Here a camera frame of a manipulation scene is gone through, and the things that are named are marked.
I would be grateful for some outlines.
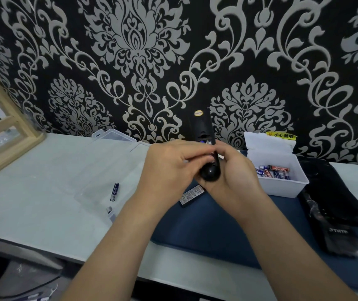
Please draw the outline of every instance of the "wooden shelf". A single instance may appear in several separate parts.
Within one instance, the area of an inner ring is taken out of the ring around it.
[[[12,126],[19,136],[0,146],[0,170],[42,142],[46,135],[31,125],[0,86],[0,108],[6,117],[0,120],[0,133]]]

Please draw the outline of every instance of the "blue mat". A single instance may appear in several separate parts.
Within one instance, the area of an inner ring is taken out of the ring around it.
[[[187,190],[196,185],[193,181]],[[340,258],[324,253],[313,237],[299,200],[277,196],[271,198],[328,266],[348,286],[358,290],[358,258]],[[358,227],[355,227],[355,231],[358,235]],[[261,268],[240,226],[207,192],[185,208],[177,203],[169,209],[151,240],[167,247]]]

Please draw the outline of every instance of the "plastic lid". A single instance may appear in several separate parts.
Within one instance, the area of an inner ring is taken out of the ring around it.
[[[244,139],[248,150],[292,153],[296,145],[295,140],[269,136],[265,133],[244,132]]]

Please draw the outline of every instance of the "right hand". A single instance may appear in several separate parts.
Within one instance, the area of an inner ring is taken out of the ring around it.
[[[225,157],[220,160],[221,176],[215,182],[204,181],[200,175],[196,175],[195,179],[227,213],[240,221],[247,217],[253,202],[266,194],[253,163],[247,157],[219,140],[215,149]]]

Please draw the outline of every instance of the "clear plastic container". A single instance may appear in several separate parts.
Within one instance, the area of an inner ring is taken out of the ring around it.
[[[51,160],[46,173],[50,182],[63,192],[76,194],[125,152],[137,146],[136,140],[115,129],[99,130],[75,151]]]
[[[120,156],[113,158],[107,168],[95,175],[75,194],[75,200],[110,226],[107,208],[112,207],[112,213],[117,215],[133,195],[149,146],[150,144],[138,142]],[[112,202],[110,197],[115,183],[119,183],[119,190],[116,200]]]

